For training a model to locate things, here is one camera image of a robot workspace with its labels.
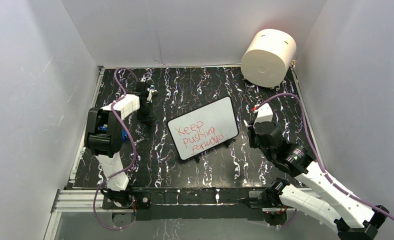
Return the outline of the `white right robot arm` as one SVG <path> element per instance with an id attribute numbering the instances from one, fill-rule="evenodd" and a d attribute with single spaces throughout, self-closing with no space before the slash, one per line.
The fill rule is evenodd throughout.
<path id="1" fill-rule="evenodd" d="M 338 184 L 322 172 L 313 154 L 302 145 L 287 141 L 273 122 L 251 122 L 246 127 L 251 148 L 259 149 L 277 169 L 319 196 L 307 194 L 277 177 L 259 196 L 248 197 L 248 206 L 295 208 L 327 225 L 341 240 L 373 240 L 377 236 L 387 219 L 384 206 L 368 206 L 351 198 L 348 189 L 337 189 Z"/>

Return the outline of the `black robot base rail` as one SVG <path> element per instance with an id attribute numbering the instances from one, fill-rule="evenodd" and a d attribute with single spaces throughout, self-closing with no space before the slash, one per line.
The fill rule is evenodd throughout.
<path id="1" fill-rule="evenodd" d="M 138 188 L 139 221 L 166 219 L 245 219 L 282 225 L 290 207 L 270 203 L 264 187 Z"/>

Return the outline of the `black framed whiteboard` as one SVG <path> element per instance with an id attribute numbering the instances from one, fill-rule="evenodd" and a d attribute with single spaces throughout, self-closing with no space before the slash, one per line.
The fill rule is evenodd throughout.
<path id="1" fill-rule="evenodd" d="M 167 122 L 180 160 L 188 160 L 239 134 L 230 96 L 225 96 Z"/>

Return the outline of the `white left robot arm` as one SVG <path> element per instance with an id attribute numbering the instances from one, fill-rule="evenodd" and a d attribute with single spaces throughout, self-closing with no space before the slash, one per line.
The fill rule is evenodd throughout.
<path id="1" fill-rule="evenodd" d="M 124 140 L 131 139 L 124 120 L 136 113 L 140 124 L 150 125 L 154 118 L 152 100 L 157 93 L 153 85 L 140 81 L 130 94 L 88 111 L 84 145 L 97 158 L 106 177 L 106 187 L 100 191 L 122 208 L 129 208 L 135 200 L 134 194 L 128 190 L 129 178 L 120 156 Z"/>

